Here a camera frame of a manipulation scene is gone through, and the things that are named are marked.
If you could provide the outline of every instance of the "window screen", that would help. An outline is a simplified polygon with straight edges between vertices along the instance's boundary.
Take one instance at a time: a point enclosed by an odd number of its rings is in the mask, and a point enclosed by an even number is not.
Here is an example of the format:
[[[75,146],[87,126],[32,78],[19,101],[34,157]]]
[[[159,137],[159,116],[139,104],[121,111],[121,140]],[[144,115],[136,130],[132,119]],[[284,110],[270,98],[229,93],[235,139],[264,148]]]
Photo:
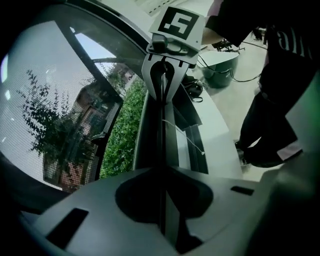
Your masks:
[[[1,63],[0,151],[21,171],[68,192],[131,171],[146,95],[144,57],[96,17],[48,7]]]

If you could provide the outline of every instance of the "black slot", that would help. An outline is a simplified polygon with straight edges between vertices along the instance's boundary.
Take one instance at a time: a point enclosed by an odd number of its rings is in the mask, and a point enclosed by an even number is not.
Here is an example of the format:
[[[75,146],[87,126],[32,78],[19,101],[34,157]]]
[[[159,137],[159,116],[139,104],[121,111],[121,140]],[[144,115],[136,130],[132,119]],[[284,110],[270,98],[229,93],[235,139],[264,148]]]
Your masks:
[[[242,187],[242,186],[233,186],[231,188],[231,190],[234,191],[234,192],[237,192],[237,193],[248,195],[248,196],[252,196],[252,194],[255,192],[251,188],[246,188],[246,187]]]
[[[88,215],[88,211],[73,209],[46,238],[61,249],[65,249],[71,238],[74,236],[81,223]]]

